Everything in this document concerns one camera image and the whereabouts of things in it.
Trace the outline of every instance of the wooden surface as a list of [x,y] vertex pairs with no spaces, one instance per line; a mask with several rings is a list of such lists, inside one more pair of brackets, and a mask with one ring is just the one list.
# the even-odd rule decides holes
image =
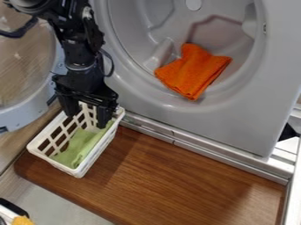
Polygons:
[[49,111],[32,124],[11,133],[0,135],[0,175],[12,160],[24,150],[26,144],[44,128],[60,111],[58,102],[54,102]]
[[125,127],[82,179],[28,152],[15,171],[118,224],[274,225],[285,189]]

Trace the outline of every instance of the washing machine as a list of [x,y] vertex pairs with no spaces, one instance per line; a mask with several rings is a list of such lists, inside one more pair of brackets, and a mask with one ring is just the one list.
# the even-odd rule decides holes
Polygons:
[[[98,0],[92,5],[115,63],[106,83],[119,93],[128,114],[163,130],[174,127],[217,145],[271,155],[300,93],[300,1]],[[50,37],[43,69],[52,73],[24,79],[18,99],[2,99],[3,131],[23,127],[47,110],[53,95],[50,77],[63,73],[62,51]],[[233,59],[197,101],[154,77],[154,69],[180,57],[183,43]],[[13,57],[12,62],[23,60],[17,52]],[[30,72],[40,73],[42,66],[36,68]],[[28,74],[22,67],[18,72]]]

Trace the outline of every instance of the green cloth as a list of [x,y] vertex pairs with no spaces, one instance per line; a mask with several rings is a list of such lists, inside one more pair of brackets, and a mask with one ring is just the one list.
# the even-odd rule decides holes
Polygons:
[[50,158],[71,169],[76,169],[78,165],[85,160],[112,124],[113,122],[109,121],[106,124],[106,128],[99,130],[96,134],[79,128],[73,137],[71,137],[68,148],[62,153],[51,156]]

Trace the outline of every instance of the orange cloth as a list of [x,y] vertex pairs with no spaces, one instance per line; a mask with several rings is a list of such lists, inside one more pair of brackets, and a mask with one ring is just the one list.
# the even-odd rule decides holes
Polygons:
[[214,56],[195,44],[184,44],[182,58],[156,69],[155,75],[168,88],[195,101],[231,61],[230,57]]

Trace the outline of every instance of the black robotic arm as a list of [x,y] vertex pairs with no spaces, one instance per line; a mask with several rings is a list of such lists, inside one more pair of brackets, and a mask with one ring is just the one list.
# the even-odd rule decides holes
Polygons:
[[[97,107],[98,127],[103,128],[112,119],[118,94],[106,86],[104,78],[114,72],[112,58],[102,46],[102,33],[88,0],[4,0],[16,11],[33,18],[13,33],[1,33],[9,38],[20,38],[43,18],[54,28],[65,53],[66,76],[55,75],[55,92],[67,116],[80,111],[78,101]],[[104,73],[103,57],[112,61],[112,69]]]

